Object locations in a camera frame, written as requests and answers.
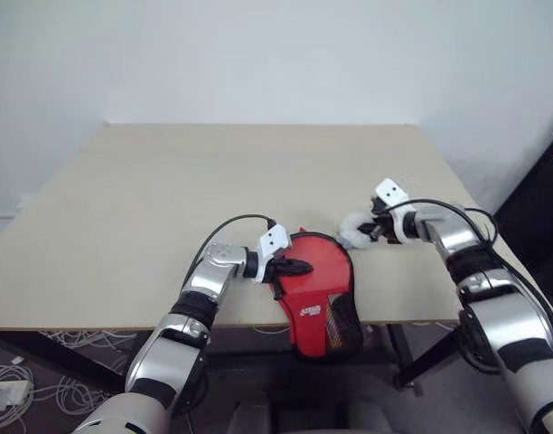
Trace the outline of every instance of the white glove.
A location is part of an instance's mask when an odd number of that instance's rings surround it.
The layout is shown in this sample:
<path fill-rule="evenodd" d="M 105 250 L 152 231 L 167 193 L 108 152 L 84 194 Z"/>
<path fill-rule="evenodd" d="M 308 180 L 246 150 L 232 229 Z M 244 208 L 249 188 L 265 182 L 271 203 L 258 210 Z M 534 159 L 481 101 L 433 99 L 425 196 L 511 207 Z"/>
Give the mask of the white glove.
<path fill-rule="evenodd" d="M 345 249 L 370 249 L 375 242 L 370 240 L 369 235 L 359 231 L 363 223 L 373 222 L 373 217 L 367 212 L 353 212 L 349 214 L 339 225 L 337 241 Z"/>

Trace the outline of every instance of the logo on bag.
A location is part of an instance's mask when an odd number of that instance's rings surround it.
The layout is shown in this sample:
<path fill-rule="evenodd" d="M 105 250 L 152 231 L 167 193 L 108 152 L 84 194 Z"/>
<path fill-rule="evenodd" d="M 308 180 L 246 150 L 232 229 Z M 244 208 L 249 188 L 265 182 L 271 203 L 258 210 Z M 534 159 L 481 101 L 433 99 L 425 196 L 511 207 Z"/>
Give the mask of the logo on bag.
<path fill-rule="evenodd" d="M 301 316 L 315 316 L 321 313 L 321 305 L 309 306 L 301 309 Z"/>

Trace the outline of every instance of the power strip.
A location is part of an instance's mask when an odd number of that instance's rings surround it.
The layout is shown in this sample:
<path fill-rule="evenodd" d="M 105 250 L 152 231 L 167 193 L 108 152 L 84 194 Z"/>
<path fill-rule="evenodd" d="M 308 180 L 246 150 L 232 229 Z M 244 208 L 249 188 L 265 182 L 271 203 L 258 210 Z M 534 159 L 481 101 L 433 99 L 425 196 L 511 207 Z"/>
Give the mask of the power strip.
<path fill-rule="evenodd" d="M 8 405 L 20 405 L 25 400 L 32 384 L 27 380 L 0 382 L 0 411 Z"/>

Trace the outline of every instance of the red bag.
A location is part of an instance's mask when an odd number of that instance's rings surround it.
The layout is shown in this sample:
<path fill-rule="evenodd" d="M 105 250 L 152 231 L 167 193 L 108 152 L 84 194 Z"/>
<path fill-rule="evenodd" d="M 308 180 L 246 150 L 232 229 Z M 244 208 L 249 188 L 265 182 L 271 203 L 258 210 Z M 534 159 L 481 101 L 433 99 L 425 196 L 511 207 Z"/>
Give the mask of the red bag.
<path fill-rule="evenodd" d="M 291 236 L 285 257 L 313 266 L 311 273 L 276 278 L 271 287 L 291 327 L 291 344 L 302 356 L 331 358 L 362 347 L 354 302 L 351 257 L 334 238 L 301 231 Z"/>

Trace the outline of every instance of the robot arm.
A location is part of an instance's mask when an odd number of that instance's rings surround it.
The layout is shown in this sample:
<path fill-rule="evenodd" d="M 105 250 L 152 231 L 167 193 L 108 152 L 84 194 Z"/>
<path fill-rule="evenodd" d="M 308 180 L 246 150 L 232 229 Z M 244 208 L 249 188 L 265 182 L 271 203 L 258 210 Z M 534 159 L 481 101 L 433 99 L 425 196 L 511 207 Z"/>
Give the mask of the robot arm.
<path fill-rule="evenodd" d="M 206 346 L 228 281 L 242 276 L 263 281 L 272 273 L 304 274 L 306 263 L 278 256 L 291 240 L 281 225 L 258 241 L 257 251 L 212 244 L 127 373 L 125 392 L 105 401 L 74 431 L 78 434 L 165 434 L 177 409 L 190 408 L 204 369 Z"/>
<path fill-rule="evenodd" d="M 386 179 L 373 198 L 372 222 L 359 229 L 372 241 L 384 235 L 393 242 L 419 239 L 436 246 L 456 284 L 463 306 L 460 327 L 472 341 L 473 352 L 498 367 L 523 426 L 529 432 L 553 434 L 551 307 L 493 250 L 463 211 L 412 206 L 422 202 L 410 201 Z"/>

